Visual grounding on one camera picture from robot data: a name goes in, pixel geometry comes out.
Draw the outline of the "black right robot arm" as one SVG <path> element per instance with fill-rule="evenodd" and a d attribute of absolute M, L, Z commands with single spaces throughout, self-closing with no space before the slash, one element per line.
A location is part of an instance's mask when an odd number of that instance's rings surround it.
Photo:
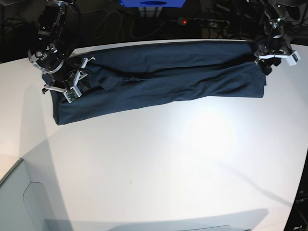
<path fill-rule="evenodd" d="M 64 33 L 67 9 L 77 13 L 77 22 L 81 23 L 81 13 L 73 0 L 49 0 L 39 16 L 38 40 L 27 52 L 29 62 L 44 75 L 51 77 L 42 93 L 56 91 L 71 102 L 82 93 L 78 82 L 91 74 L 86 68 L 89 58 L 71 57 L 81 37 L 67 38 Z"/>

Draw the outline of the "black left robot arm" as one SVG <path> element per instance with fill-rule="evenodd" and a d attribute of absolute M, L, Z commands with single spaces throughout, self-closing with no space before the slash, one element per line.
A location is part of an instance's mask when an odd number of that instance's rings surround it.
<path fill-rule="evenodd" d="M 285 60 L 289 66 L 300 60 L 292 44 L 308 45 L 308 2 L 306 0 L 251 1 L 260 12 L 254 25 L 255 63 L 265 75 Z"/>

